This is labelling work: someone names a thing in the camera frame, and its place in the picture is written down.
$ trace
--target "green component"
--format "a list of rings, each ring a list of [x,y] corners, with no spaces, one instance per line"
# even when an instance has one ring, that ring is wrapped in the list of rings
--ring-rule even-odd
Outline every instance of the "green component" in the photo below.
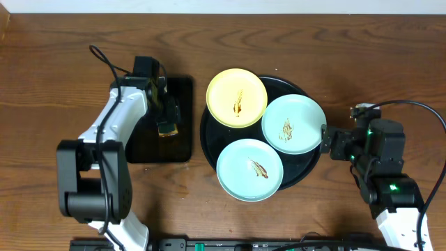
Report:
[[[398,187],[396,185],[390,185],[389,187],[392,191],[398,191]]]
[[[195,244],[195,251],[204,251],[204,244],[203,243]]]

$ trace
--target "tray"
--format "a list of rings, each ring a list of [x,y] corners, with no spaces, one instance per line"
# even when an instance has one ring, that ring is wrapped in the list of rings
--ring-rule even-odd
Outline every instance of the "tray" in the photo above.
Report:
[[[274,99],[287,94],[308,95],[300,88],[286,80],[271,77],[259,76],[268,93],[268,104]],[[229,128],[216,121],[206,107],[201,117],[200,142],[204,155],[210,166],[215,170],[217,159],[223,149],[230,143],[239,139],[258,139],[266,141],[262,133],[261,119],[254,125],[247,128]],[[321,156],[319,146],[308,153],[300,155],[289,155],[276,150],[284,166],[284,178],[279,190],[289,188],[301,181],[314,168]]]

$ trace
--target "white backdrop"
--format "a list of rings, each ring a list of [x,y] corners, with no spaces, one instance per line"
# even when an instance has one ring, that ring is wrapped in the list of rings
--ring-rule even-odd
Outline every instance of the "white backdrop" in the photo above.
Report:
[[[445,14],[446,0],[0,0],[10,13]]]

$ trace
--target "food stain on plate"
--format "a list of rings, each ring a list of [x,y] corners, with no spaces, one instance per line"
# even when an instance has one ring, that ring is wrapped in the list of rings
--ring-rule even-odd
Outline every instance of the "food stain on plate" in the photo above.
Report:
[[[290,124],[290,120],[286,119],[285,120],[285,124],[284,127],[282,128],[282,131],[279,132],[279,139],[285,141],[285,143],[293,138],[293,130],[294,130],[294,125]]]
[[[237,100],[234,102],[234,113],[236,117],[240,117],[240,112],[242,111],[242,97],[243,97],[243,89],[237,92]]]
[[[263,176],[264,178],[268,178],[268,173],[265,170],[265,168],[262,167],[262,165],[260,165],[257,161],[253,161],[252,162],[252,167],[254,168],[254,170],[256,171],[257,176]]]

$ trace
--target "green led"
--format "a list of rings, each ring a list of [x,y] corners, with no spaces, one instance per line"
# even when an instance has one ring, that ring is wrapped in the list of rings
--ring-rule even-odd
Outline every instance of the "green led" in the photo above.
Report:
[[[396,185],[390,185],[389,187],[390,187],[390,190],[392,190],[392,191],[398,190],[398,187]]]

